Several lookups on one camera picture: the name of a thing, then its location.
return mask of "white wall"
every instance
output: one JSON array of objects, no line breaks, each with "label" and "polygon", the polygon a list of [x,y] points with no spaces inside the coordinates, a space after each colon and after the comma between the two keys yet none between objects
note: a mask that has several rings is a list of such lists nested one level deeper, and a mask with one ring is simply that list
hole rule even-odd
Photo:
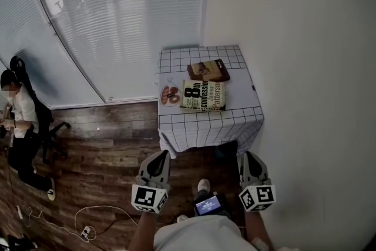
[{"label": "white wall", "polygon": [[277,246],[361,250],[376,232],[376,0],[208,0],[204,44],[238,43],[266,121],[253,150]]}]

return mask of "sneaker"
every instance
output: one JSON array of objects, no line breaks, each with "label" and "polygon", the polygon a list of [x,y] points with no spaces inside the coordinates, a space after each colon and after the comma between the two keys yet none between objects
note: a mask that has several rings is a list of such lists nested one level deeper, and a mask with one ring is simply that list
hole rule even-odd
[{"label": "sneaker", "polygon": [[180,222],[182,222],[182,221],[184,221],[184,220],[188,220],[188,217],[185,216],[185,215],[180,215],[180,216],[178,216],[177,219],[176,219],[176,221],[177,221],[178,223],[180,223]]},{"label": "sneaker", "polygon": [[197,191],[206,190],[206,192],[210,192],[210,182],[208,179],[201,179],[199,185],[197,186]]},{"label": "sneaker", "polygon": [[34,250],[38,248],[38,245],[32,242],[26,235],[23,235],[22,243],[20,244],[25,250]]},{"label": "sneaker", "polygon": [[47,191],[48,199],[54,201],[56,199],[55,181],[51,178],[52,189]]}]

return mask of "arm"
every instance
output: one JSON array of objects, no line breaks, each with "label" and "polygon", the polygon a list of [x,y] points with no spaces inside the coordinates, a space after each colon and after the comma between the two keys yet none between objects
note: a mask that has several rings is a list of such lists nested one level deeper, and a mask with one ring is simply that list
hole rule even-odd
[{"label": "arm", "polygon": [[31,125],[33,124],[32,122],[27,122],[27,121],[14,121],[13,119],[5,119],[2,124],[6,128],[14,127],[16,124],[16,128],[18,129],[29,129]]},{"label": "arm", "polygon": [[[260,212],[246,212],[246,231],[247,231],[247,241],[252,244],[257,250],[268,250],[273,251],[273,245],[271,244],[268,233],[264,225],[263,218]],[[265,248],[262,249],[258,243],[260,241],[264,243]]]},{"label": "arm", "polygon": [[3,110],[2,110],[2,118],[1,118],[1,121],[4,121],[4,120],[8,117],[8,115],[9,115],[9,110],[8,110],[8,108],[9,108],[9,104],[6,103],[5,106],[4,106],[4,108],[3,108]]},{"label": "arm", "polygon": [[158,215],[143,212],[137,230],[128,247],[129,251],[153,251]]}]

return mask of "white shirt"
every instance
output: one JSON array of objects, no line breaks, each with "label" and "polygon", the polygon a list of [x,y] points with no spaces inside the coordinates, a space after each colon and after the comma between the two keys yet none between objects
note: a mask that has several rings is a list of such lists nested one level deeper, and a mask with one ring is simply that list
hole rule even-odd
[{"label": "white shirt", "polygon": [[155,234],[155,251],[256,251],[244,240],[239,228],[225,216],[191,217],[162,227]]},{"label": "white shirt", "polygon": [[[21,86],[19,92],[13,98],[13,112],[14,119],[17,121],[32,122],[34,125],[34,132],[38,133],[38,117],[36,116],[34,101],[29,95],[25,86]],[[24,138],[27,129],[14,129],[14,137]]]}]

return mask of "screen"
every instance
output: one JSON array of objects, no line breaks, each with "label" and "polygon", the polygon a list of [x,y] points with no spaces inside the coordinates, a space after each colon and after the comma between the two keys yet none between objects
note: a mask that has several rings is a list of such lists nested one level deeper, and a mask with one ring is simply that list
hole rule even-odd
[{"label": "screen", "polygon": [[199,215],[205,215],[208,212],[211,212],[212,210],[215,210],[219,207],[221,207],[221,204],[219,203],[217,196],[213,196],[210,199],[196,204]]}]

